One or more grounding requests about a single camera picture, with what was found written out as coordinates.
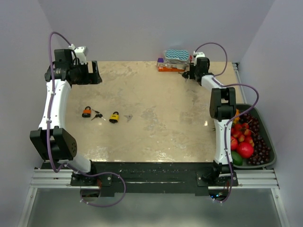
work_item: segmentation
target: green fruit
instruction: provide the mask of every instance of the green fruit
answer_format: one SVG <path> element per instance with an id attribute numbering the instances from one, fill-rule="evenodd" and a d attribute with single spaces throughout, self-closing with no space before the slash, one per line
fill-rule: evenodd
<path id="1" fill-rule="evenodd" d="M 236 151 L 232 151 L 232 162 L 236 166 L 241 166 L 243 164 L 243 158 Z"/>

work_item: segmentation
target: apple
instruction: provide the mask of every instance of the apple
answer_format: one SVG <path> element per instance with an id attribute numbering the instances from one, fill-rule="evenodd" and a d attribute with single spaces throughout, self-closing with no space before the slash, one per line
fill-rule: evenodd
<path id="1" fill-rule="evenodd" d="M 244 135 L 245 135 L 245 136 L 250 136 L 250 135 L 251 135 L 251 130 L 246 129 L 246 130 L 244 131 Z"/>
<path id="2" fill-rule="evenodd" d="M 239 142 L 243 142 L 245 140 L 245 136 L 242 134 L 238 137 Z"/>
<path id="3" fill-rule="evenodd" d="M 238 147 L 237 139 L 231 136 L 231 150 L 236 150 L 237 147 Z"/>
<path id="4" fill-rule="evenodd" d="M 247 123 L 243 123 L 242 127 L 245 128 L 245 129 L 249 129 L 250 128 L 250 126 Z"/>
<path id="5" fill-rule="evenodd" d="M 235 131 L 232 136 L 234 138 L 238 138 L 240 135 L 242 135 L 242 133 L 240 131 Z"/>
<path id="6" fill-rule="evenodd" d="M 242 129 L 242 125 L 241 124 L 235 124 L 234 129 L 236 131 L 240 131 Z"/>
<path id="7" fill-rule="evenodd" d="M 254 153 L 254 148 L 247 142 L 242 142 L 237 147 L 237 152 L 242 158 L 249 158 Z"/>
<path id="8" fill-rule="evenodd" d="M 250 137 L 250 136 L 245 137 L 244 142 L 252 143 L 253 142 L 252 137 Z"/>

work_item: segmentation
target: wall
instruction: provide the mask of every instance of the wall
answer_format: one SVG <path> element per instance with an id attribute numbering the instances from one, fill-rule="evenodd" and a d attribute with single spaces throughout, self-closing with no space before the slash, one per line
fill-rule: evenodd
<path id="1" fill-rule="evenodd" d="M 0 226 L 17 226 L 33 169 L 41 158 L 29 132 L 40 123 L 51 32 L 36 0 L 0 4 Z"/>
<path id="2" fill-rule="evenodd" d="M 51 27 L 90 60 L 154 61 L 169 48 L 194 51 L 213 41 L 238 62 L 274 0 L 39 0 Z M 219 47 L 203 48 L 224 61 Z"/>
<path id="3" fill-rule="evenodd" d="M 276 0 L 240 61 L 243 83 L 260 92 L 258 109 L 277 151 L 276 175 L 292 227 L 302 226 L 303 1 Z M 255 95 L 246 90 L 248 101 Z"/>

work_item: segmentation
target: beige table surface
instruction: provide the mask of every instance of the beige table surface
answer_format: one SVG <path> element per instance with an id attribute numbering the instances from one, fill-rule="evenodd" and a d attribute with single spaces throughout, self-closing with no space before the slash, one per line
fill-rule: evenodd
<path id="1" fill-rule="evenodd" d="M 210 92 L 176 72 L 158 72 L 154 61 L 100 61 L 103 83 L 73 86 L 66 109 L 66 129 L 78 152 L 93 161 L 212 162 L 214 122 L 209 116 Z M 219 73 L 223 62 L 211 62 Z M 232 64 L 217 77 L 236 83 Z M 237 103 L 242 103 L 236 87 Z M 82 118 L 86 106 L 106 121 Z M 116 124 L 108 121 L 118 111 Z M 132 114 L 127 122 L 124 115 Z"/>

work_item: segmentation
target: padlock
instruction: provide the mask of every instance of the padlock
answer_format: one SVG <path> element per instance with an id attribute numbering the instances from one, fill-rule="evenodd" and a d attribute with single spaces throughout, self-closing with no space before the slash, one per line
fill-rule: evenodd
<path id="1" fill-rule="evenodd" d="M 90 109 L 90 106 L 87 106 L 83 110 L 82 117 L 90 117 L 90 115 L 91 115 L 91 109 Z"/>
<path id="2" fill-rule="evenodd" d="M 119 120 L 119 113 L 116 111 L 110 116 L 109 122 L 117 123 L 118 120 Z"/>

